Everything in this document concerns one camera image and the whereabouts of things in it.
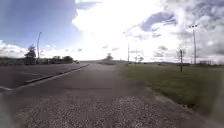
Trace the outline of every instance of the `curb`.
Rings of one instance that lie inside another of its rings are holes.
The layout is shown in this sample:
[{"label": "curb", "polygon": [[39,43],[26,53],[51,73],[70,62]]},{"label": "curb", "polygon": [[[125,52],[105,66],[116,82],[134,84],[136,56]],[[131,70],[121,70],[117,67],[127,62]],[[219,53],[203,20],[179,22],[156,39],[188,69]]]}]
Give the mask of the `curb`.
[{"label": "curb", "polygon": [[69,70],[69,71],[60,72],[60,73],[57,73],[56,75],[48,75],[48,76],[43,76],[43,77],[39,77],[39,78],[36,78],[36,79],[28,80],[28,81],[25,81],[24,84],[21,85],[21,86],[31,84],[31,83],[34,83],[34,82],[37,82],[37,81],[40,81],[40,80],[45,80],[45,79],[48,79],[48,78],[51,78],[51,77],[54,77],[54,76],[62,75],[62,74],[65,74],[65,73],[69,73],[69,72],[72,72],[72,71],[75,71],[75,70],[78,70],[78,69],[81,69],[81,68],[85,68],[89,65],[90,64],[87,64],[87,65],[84,65],[84,66],[81,66],[81,67],[78,67],[78,68],[75,68],[75,69],[72,69],[72,70]]}]

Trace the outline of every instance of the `gravel road surface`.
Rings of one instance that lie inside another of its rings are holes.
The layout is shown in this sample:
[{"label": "gravel road surface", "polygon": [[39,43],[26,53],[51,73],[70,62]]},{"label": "gravel road surface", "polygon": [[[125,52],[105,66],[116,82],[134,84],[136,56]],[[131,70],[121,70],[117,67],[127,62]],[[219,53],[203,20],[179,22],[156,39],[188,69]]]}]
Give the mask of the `gravel road surface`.
[{"label": "gravel road surface", "polygon": [[203,124],[192,111],[146,91],[142,82],[123,77],[115,66],[93,64],[0,98],[1,128],[200,128]]}]

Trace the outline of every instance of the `tree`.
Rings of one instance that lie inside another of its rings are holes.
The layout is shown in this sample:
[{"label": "tree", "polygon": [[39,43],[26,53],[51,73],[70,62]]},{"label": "tree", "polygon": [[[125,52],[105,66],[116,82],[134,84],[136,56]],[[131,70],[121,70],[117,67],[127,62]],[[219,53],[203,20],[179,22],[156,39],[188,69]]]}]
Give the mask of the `tree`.
[{"label": "tree", "polygon": [[34,45],[31,45],[28,48],[28,53],[26,53],[25,56],[26,56],[26,58],[35,58],[36,57]]},{"label": "tree", "polygon": [[185,56],[186,50],[183,48],[179,48],[177,51],[178,59],[180,60],[180,72],[183,72],[183,58]]},{"label": "tree", "polygon": [[73,62],[73,58],[71,56],[63,57],[64,62]]},{"label": "tree", "polygon": [[111,56],[110,53],[107,54],[106,60],[113,60],[113,57]]},{"label": "tree", "polygon": [[144,60],[143,57],[139,57],[139,59],[138,59],[139,62],[142,62],[143,60]]},{"label": "tree", "polygon": [[34,45],[28,48],[28,52],[25,54],[25,64],[32,65],[35,64],[36,53]]}]

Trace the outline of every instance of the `road marking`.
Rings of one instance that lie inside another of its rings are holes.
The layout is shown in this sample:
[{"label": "road marking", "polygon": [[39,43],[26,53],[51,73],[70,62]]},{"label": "road marking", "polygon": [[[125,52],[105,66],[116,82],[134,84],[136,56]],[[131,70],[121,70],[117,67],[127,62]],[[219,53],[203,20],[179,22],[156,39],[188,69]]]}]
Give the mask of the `road marking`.
[{"label": "road marking", "polygon": [[36,75],[36,76],[39,76],[39,75],[46,75],[46,74],[36,74],[36,73],[29,73],[29,72],[18,72],[20,74],[25,74],[25,75]]},{"label": "road marking", "polygon": [[36,86],[38,84],[42,84],[42,83],[45,83],[47,81],[51,81],[51,80],[60,78],[62,76],[69,75],[70,73],[77,72],[77,71],[80,71],[80,70],[84,70],[88,66],[90,66],[90,64],[82,66],[82,67],[79,67],[78,69],[74,69],[73,71],[70,71],[70,72],[66,72],[66,73],[63,73],[63,74],[60,74],[60,75],[52,76],[52,77],[44,79],[44,80],[40,80],[40,81],[37,81],[37,82],[34,82],[34,83],[30,83],[30,84],[27,84],[27,85],[24,85],[24,86],[17,87],[15,89],[11,89],[11,91],[15,91],[16,92],[16,91],[22,90],[24,88],[28,88],[28,87],[31,87],[31,86]]},{"label": "road marking", "polygon": [[7,88],[7,87],[3,87],[3,86],[0,86],[0,89],[4,89],[4,90],[7,90],[7,91],[12,90],[11,88]]}]

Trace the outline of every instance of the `white line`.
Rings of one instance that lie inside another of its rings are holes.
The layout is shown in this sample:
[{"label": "white line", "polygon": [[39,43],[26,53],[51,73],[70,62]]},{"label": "white line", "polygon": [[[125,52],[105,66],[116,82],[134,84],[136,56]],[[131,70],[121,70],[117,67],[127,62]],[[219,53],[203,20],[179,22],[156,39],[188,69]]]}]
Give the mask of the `white line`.
[{"label": "white line", "polygon": [[36,86],[36,85],[38,85],[38,84],[45,83],[45,82],[47,82],[47,81],[57,79],[57,78],[59,78],[59,77],[66,76],[66,75],[68,75],[68,74],[70,74],[70,73],[73,73],[73,72],[77,72],[77,71],[83,70],[83,69],[87,68],[88,66],[90,66],[90,64],[87,65],[87,66],[85,66],[85,67],[79,68],[79,69],[77,69],[77,70],[71,71],[71,72],[67,72],[67,73],[63,73],[63,74],[60,74],[60,75],[56,75],[56,76],[50,77],[50,78],[48,78],[48,79],[44,79],[44,80],[41,80],[41,81],[37,81],[37,82],[35,82],[35,83],[31,83],[31,84],[27,84],[27,85],[24,85],[24,86],[20,86],[20,87],[17,87],[17,88],[15,88],[15,89],[11,89],[11,90],[16,92],[16,91],[19,91],[19,90],[24,89],[24,88],[28,88],[28,87],[31,87],[31,86]]},{"label": "white line", "polygon": [[0,89],[4,89],[4,90],[7,90],[7,91],[12,90],[11,88],[6,88],[6,87],[3,87],[3,86],[0,86]]},{"label": "white line", "polygon": [[29,72],[18,72],[20,74],[25,74],[25,75],[46,75],[46,74],[36,74],[36,73],[29,73]]}]

